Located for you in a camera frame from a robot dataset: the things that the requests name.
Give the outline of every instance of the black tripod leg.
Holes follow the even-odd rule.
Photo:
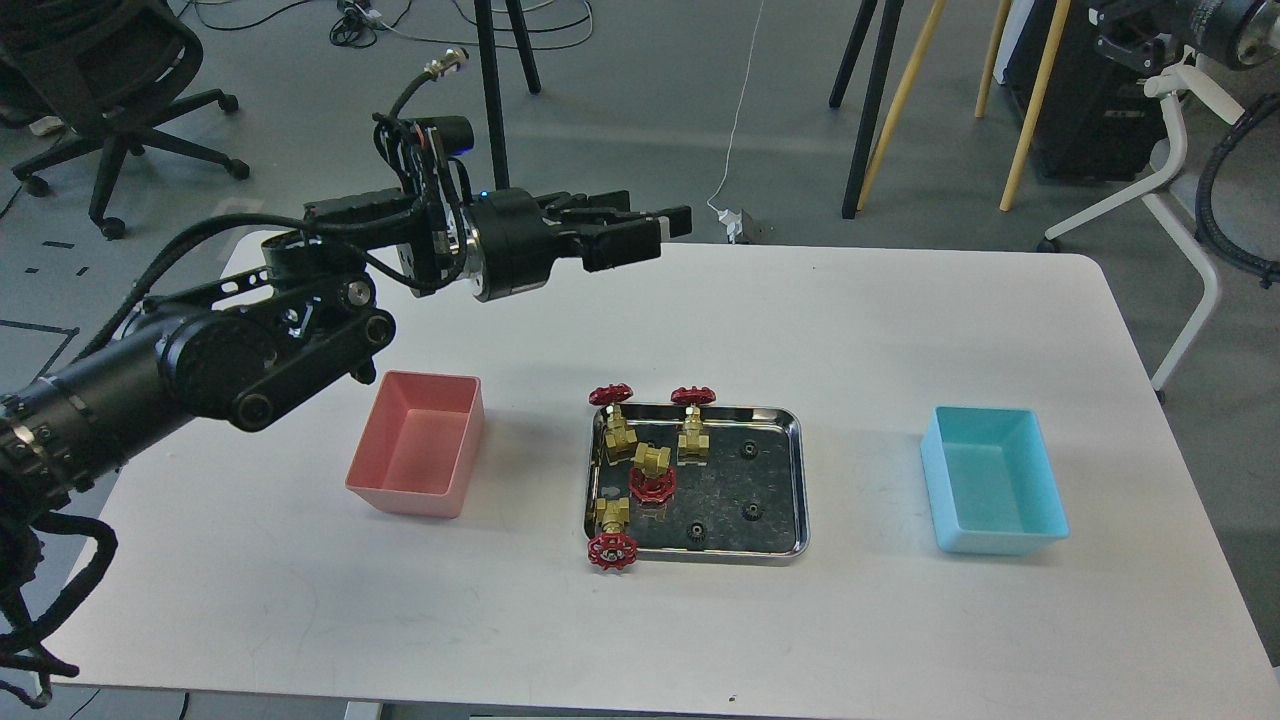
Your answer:
[[[845,101],[845,91],[849,90],[849,78],[854,74],[854,65],[858,55],[863,53],[863,41],[867,40],[867,29],[872,27],[872,15],[876,14],[877,0],[863,0],[858,9],[858,18],[854,19],[854,29],[849,33],[849,45],[845,46],[845,56],[840,60],[840,70],[836,72],[836,85],[831,86],[831,97],[827,99],[828,108],[840,108]]]
[[[884,96],[884,78],[888,76],[888,61],[893,56],[893,38],[897,36],[897,20],[902,15],[904,0],[884,3],[881,17],[881,31],[876,38],[876,56],[872,59],[872,74],[867,81],[867,100],[863,101],[863,118],[858,123],[858,143],[854,146],[854,161],[849,165],[849,182],[845,183],[845,202],[840,215],[846,220],[858,215],[858,196],[863,192],[867,178],[867,160],[872,154],[872,138],[879,122],[879,104]]]
[[[543,91],[543,82],[538,79],[534,46],[529,42],[529,26],[525,24],[525,12],[520,6],[520,0],[507,0],[507,17],[511,18],[511,29],[516,35],[516,47],[520,49],[520,64],[525,67],[529,92],[538,95]]]
[[[484,77],[484,108],[489,119],[489,149],[493,152],[495,190],[511,187],[507,170],[507,136],[502,127],[502,91],[498,88],[498,46],[493,38],[493,3],[476,0],[476,29],[480,33],[480,74]]]

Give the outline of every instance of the office chair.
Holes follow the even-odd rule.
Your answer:
[[[157,147],[247,178],[244,163],[155,129],[210,102],[239,109],[221,90],[177,100],[202,58],[200,40],[160,0],[0,0],[0,97],[58,115],[77,135],[14,165],[14,177],[41,197],[49,183],[35,173],[101,150],[88,217],[110,240],[124,237],[124,222],[104,215],[125,151]]]

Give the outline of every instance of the cable connector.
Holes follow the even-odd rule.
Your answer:
[[[737,241],[742,240],[742,215],[740,213],[724,209],[717,210],[716,217],[724,225],[724,237],[728,238],[730,245],[736,245]]]
[[[457,72],[467,67],[467,60],[471,56],[462,47],[449,47],[444,51],[439,59],[431,60],[422,68],[422,72],[429,74],[428,79],[438,79],[449,72]]]

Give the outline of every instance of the white power cable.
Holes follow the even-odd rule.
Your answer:
[[[731,215],[736,213],[730,213],[728,210],[721,210],[719,208],[712,205],[712,200],[724,190],[724,181],[728,179],[728,159],[733,154],[733,136],[737,133],[737,119],[742,114],[742,100],[746,97],[746,82],[751,78],[751,58],[755,56],[755,36],[760,32],[760,18],[764,17],[764,0],[760,0],[760,9],[755,13],[755,28],[751,29],[751,49],[746,51],[746,72],[742,73],[742,91],[737,95],[737,109],[733,110],[733,127],[728,131],[728,147],[724,149],[724,174],[721,176],[721,183],[716,186],[716,192],[707,199],[707,206],[716,211],[721,222],[728,225],[726,222]],[[741,218],[736,218],[735,222],[741,222]]]

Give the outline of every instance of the stainless steel tray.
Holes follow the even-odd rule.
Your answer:
[[[678,405],[622,404],[636,438],[671,447],[685,419]],[[631,501],[627,534],[643,560],[786,564],[809,544],[809,510],[804,495],[800,423],[777,407],[707,405],[703,423],[710,437],[705,465],[676,468],[676,495],[659,507]],[[744,452],[754,443],[755,455]],[[611,465],[604,454],[604,411],[591,424],[584,530],[595,536],[590,511],[596,497],[630,493],[631,461]],[[703,539],[689,529],[701,524]]]

